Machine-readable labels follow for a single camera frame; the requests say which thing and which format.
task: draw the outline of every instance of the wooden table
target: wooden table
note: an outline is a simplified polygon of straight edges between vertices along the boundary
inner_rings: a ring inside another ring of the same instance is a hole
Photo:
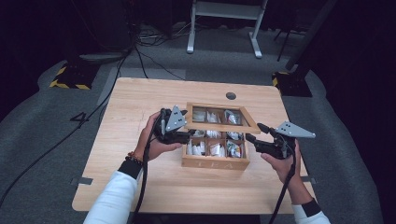
[[[227,92],[236,99],[226,98]],[[88,211],[127,152],[133,150],[149,116],[161,108],[180,109],[187,102],[241,105],[256,121],[277,127],[287,114],[275,87],[226,83],[119,78],[94,141],[73,201],[77,211]],[[273,141],[268,134],[256,135]],[[282,184],[276,172],[248,143],[250,164],[245,171],[181,166],[181,148],[162,154],[148,164],[148,183],[140,209],[143,213],[272,214]],[[302,175],[306,170],[302,164]],[[305,183],[314,196],[310,183]],[[133,209],[140,191],[136,193]],[[291,214],[287,194],[279,214]]]

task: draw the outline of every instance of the gray object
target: gray object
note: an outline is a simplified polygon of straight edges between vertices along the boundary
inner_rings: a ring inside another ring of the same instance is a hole
[[[315,138],[316,135],[311,133],[299,126],[285,121],[279,127],[276,128],[277,133],[285,134],[288,137],[306,137],[306,138]]]

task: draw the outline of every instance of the wire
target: wire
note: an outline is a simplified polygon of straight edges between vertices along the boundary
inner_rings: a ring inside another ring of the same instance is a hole
[[[118,67],[118,73],[120,72],[120,68],[123,64],[123,62],[125,61],[126,57],[124,57],[120,63],[120,66]],[[7,195],[9,194],[9,192],[11,191],[11,189],[14,187],[14,185],[33,167],[35,166],[40,160],[42,160],[45,156],[47,156],[51,151],[53,151],[56,147],[58,147],[61,143],[63,143],[66,139],[68,139],[71,135],[73,135],[73,133],[75,133],[78,129],[81,128],[81,126],[90,119],[90,117],[92,117],[92,115],[106,102],[107,98],[110,96],[111,92],[113,92],[114,86],[116,84],[116,80],[117,80],[117,76],[116,79],[113,82],[113,85],[111,87],[110,92],[108,93],[107,97],[102,101],[101,104],[99,104],[99,106],[97,106],[92,112],[91,114],[85,118],[84,120],[81,121],[81,123],[75,128],[73,129],[66,137],[64,137],[61,141],[59,141],[58,143],[56,143],[53,147],[51,147],[49,150],[47,150],[45,153],[43,153],[38,159],[36,159],[35,161],[33,161],[27,168],[25,168],[18,176],[17,178],[14,179],[14,181],[12,181],[12,183],[8,186],[8,188],[6,189],[6,191],[4,192],[3,196],[1,197],[0,200],[0,209],[7,197]]]
[[[102,47],[102,48],[104,48],[106,50],[109,50],[109,51],[119,52],[119,51],[128,51],[129,49],[131,49],[134,46],[134,44],[131,44],[131,46],[126,48],[126,49],[111,49],[111,48],[105,46],[104,44],[102,44],[102,42],[96,37],[96,35],[93,34],[91,28],[88,26],[86,20],[84,19],[84,17],[82,16],[81,12],[78,9],[78,7],[76,6],[76,3],[74,2],[74,0],[70,0],[70,2],[72,3],[74,9],[76,10],[77,14],[79,15],[79,17],[81,18],[82,22],[84,23],[84,26],[87,29],[88,33],[90,33],[91,37],[96,41],[96,43],[100,47]]]
[[[178,77],[179,79],[184,80],[184,81],[186,80],[186,79],[184,79],[184,78],[182,78],[182,77],[179,77],[179,76],[173,74],[171,71],[169,71],[168,69],[166,69],[166,68],[165,68],[164,66],[162,66],[160,63],[155,62],[154,59],[151,58],[151,57],[149,57],[148,55],[146,55],[146,54],[144,54],[144,53],[142,53],[142,52],[139,52],[139,53],[142,54],[143,56],[147,57],[147,58],[150,58],[155,64],[159,65],[163,70],[165,70],[167,73],[171,74],[172,76]]]
[[[143,197],[145,196],[146,183],[148,180],[148,171],[149,171],[149,147],[150,147],[150,143],[152,141],[151,137],[154,134],[154,129],[157,126],[157,123],[159,122],[159,120],[160,120],[160,117],[158,117],[155,120],[155,122],[152,126],[151,132],[148,136],[148,141],[146,143],[145,152],[143,154],[143,180],[142,180],[142,186],[140,188],[139,200],[137,201],[136,209],[134,210],[134,216],[132,218],[132,223],[136,222],[137,214],[139,213],[140,206],[142,205],[142,202],[143,202]]]
[[[136,49],[137,55],[139,55],[140,64],[142,65],[142,69],[143,69],[143,74],[145,74],[146,78],[149,78],[148,75],[146,74],[145,65],[143,65],[143,60],[142,60],[142,56],[140,56],[139,49],[137,49],[136,46],[134,46],[134,48]]]
[[[274,223],[274,220],[276,218],[277,212],[279,211],[280,205],[282,204],[283,198],[285,197],[286,189],[288,188],[289,182],[291,181],[291,178],[294,176],[295,170],[296,170],[296,154],[295,154],[295,151],[289,145],[286,145],[286,147],[290,151],[291,155],[293,156],[293,164],[290,167],[288,176],[286,177],[285,183],[283,184],[283,188],[280,191],[280,195],[279,195],[279,198],[278,198],[278,200],[276,202],[276,207],[275,207],[274,213],[271,216],[269,224],[273,224]]]

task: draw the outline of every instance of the beaded bracelet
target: beaded bracelet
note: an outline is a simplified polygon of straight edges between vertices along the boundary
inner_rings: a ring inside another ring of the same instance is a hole
[[[134,154],[133,151],[128,153],[128,156],[125,157],[125,160],[127,160],[127,161],[133,161],[133,162],[136,162],[137,164],[143,166],[143,159],[137,157],[137,156]]]

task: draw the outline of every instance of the metal part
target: metal part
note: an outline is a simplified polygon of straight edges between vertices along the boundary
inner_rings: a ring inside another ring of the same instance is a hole
[[[184,125],[186,125],[186,120],[184,119],[184,116],[182,115],[177,105],[174,105],[171,117],[166,124],[166,131],[171,132],[173,130],[183,127]]]
[[[303,128],[300,128],[299,126],[288,121],[285,121],[281,125],[279,125],[276,128],[276,132],[284,134],[288,137],[305,137],[305,138],[316,137],[314,133],[311,133]]]

